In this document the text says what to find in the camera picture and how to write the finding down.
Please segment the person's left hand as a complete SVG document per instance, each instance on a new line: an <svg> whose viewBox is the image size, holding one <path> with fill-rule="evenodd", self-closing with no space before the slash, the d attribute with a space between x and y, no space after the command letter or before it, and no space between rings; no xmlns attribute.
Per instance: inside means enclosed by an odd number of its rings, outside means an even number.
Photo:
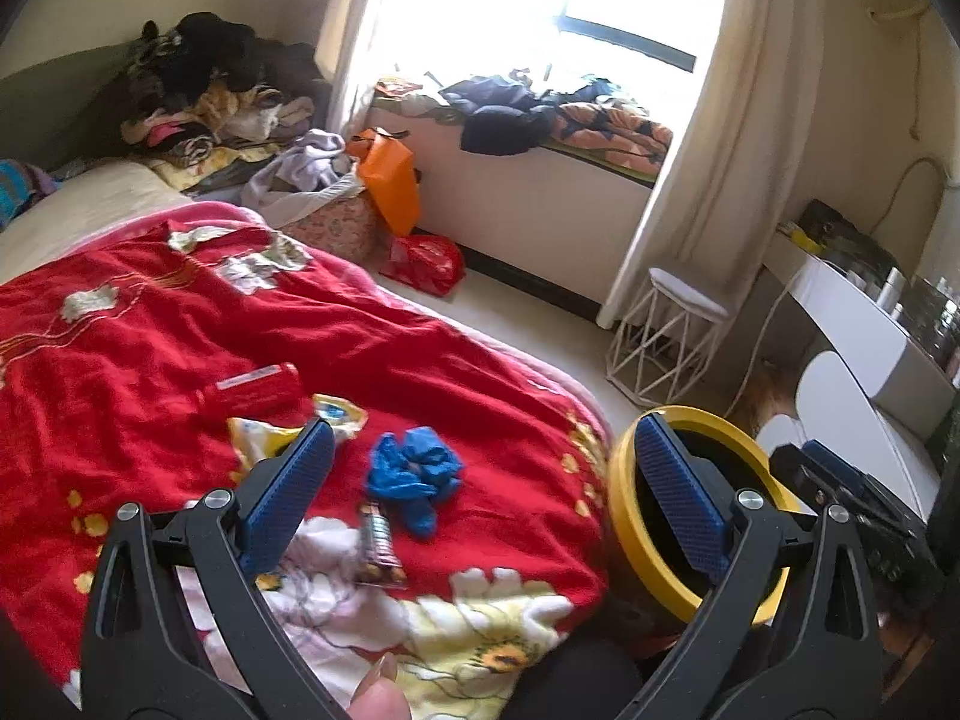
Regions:
<svg viewBox="0 0 960 720"><path fill-rule="evenodd" d="M410 720L409 701L397 686L397 660L384 653L361 679L347 712L353 720Z"/></svg>

